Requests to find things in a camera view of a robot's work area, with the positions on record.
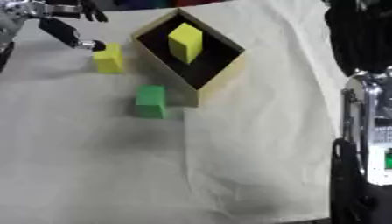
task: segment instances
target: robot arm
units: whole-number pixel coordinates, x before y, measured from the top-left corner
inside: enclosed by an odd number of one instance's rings
[[[329,0],[342,90],[332,147],[332,224],[392,223],[392,1]]]
[[[98,40],[81,40],[71,25],[55,17],[80,18],[108,22],[92,0],[0,0],[0,71],[10,57],[13,39],[28,19],[38,19],[39,28],[72,48],[103,51]]]

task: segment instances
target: green cube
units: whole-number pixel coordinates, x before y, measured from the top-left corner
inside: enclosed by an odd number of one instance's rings
[[[137,91],[136,112],[145,118],[165,118],[165,88],[160,86],[142,86]]]
[[[390,170],[392,169],[392,151],[389,150],[385,153],[385,169]]]

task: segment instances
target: open box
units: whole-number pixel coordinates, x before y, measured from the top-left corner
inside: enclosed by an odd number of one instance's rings
[[[203,52],[190,65],[169,51],[168,36],[182,23],[203,31]],[[136,48],[164,79],[185,96],[187,106],[198,106],[240,73],[244,49],[184,10],[176,9],[132,35]]]

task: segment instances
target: yellow block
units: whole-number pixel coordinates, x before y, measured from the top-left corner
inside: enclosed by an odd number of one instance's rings
[[[123,51],[117,43],[106,44],[106,50],[94,52],[93,58],[100,74],[121,74],[123,72]]]
[[[203,50],[203,32],[183,23],[169,34],[169,48],[174,57],[191,64]]]

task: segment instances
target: white paper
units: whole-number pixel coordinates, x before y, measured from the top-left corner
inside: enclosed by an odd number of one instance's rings
[[[312,0],[188,8],[246,48],[246,66],[205,107],[184,115],[170,107],[163,121],[131,113],[152,71],[129,39],[170,10],[110,12],[108,24],[66,20],[84,39],[122,43],[127,75],[95,73],[90,52],[68,49],[29,22],[0,75],[0,222],[326,217],[344,80],[325,9]]]

